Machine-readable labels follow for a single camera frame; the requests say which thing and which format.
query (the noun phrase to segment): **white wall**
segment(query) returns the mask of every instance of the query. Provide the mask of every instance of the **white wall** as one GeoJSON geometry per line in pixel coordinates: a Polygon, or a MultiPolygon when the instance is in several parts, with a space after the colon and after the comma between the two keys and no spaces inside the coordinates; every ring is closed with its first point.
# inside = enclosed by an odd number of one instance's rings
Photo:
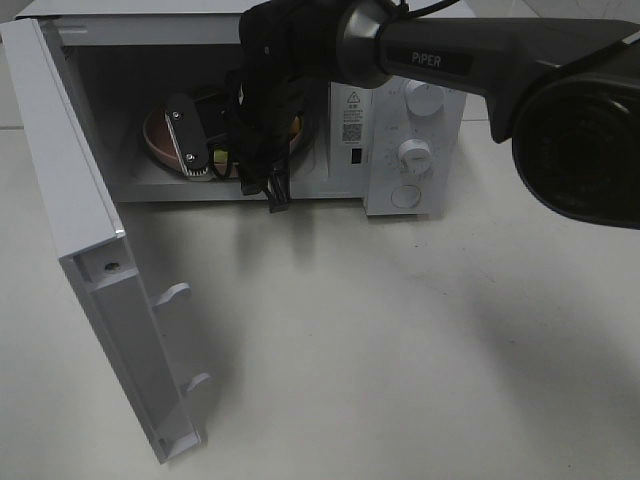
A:
{"type": "Polygon", "coordinates": [[[465,0],[478,17],[532,17],[523,0],[465,0]]]}
{"type": "Polygon", "coordinates": [[[0,22],[11,20],[32,0],[0,0],[0,22]]]}
{"type": "Polygon", "coordinates": [[[526,0],[541,17],[617,18],[640,22],[639,0],[526,0]]]}

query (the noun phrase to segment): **microwave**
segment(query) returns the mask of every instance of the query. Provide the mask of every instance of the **microwave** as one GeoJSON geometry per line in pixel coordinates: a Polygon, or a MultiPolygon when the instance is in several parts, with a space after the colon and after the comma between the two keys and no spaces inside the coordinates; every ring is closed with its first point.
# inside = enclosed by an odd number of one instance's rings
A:
{"type": "MultiPolygon", "coordinates": [[[[172,95],[223,89],[242,59],[240,14],[258,3],[36,0],[0,27],[60,264],[160,462],[202,442],[188,397],[209,374],[172,362],[157,315],[190,287],[147,291],[117,206],[265,200],[243,195],[233,175],[167,168],[145,136],[172,95]]],[[[439,16],[472,13],[461,2],[439,16]]],[[[317,83],[309,97],[294,201],[442,214],[464,93],[395,77],[375,90],[317,83]]]]}

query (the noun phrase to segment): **open microwave door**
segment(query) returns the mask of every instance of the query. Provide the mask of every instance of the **open microwave door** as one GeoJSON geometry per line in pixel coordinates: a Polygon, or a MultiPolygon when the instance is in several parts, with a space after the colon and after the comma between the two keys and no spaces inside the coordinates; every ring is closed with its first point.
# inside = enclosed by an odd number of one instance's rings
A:
{"type": "Polygon", "coordinates": [[[0,27],[33,164],[62,268],[160,462],[199,444],[157,313],[186,284],[150,296],[96,163],[99,142],[67,88],[65,50],[47,22],[0,27]]]}

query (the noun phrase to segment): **sticker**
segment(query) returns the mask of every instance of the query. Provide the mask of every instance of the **sticker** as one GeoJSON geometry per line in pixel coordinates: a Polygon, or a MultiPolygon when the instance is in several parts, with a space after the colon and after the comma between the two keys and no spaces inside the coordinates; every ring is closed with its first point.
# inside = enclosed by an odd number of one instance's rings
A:
{"type": "Polygon", "coordinates": [[[365,105],[362,93],[352,90],[348,93],[342,118],[342,142],[347,145],[362,143],[365,124],[365,105]]]}

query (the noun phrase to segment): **warning label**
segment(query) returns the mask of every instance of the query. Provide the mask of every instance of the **warning label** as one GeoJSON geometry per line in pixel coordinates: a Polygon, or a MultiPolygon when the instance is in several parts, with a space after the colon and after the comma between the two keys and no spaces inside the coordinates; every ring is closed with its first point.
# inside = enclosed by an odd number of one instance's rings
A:
{"type": "Polygon", "coordinates": [[[356,92],[353,92],[349,97],[349,100],[347,100],[347,103],[360,103],[360,97],[356,92]]]}
{"type": "Polygon", "coordinates": [[[332,113],[335,125],[334,134],[338,141],[351,148],[363,146],[367,141],[366,132],[368,118],[372,108],[373,94],[364,89],[339,88],[339,96],[334,103],[335,112],[332,113]]]}

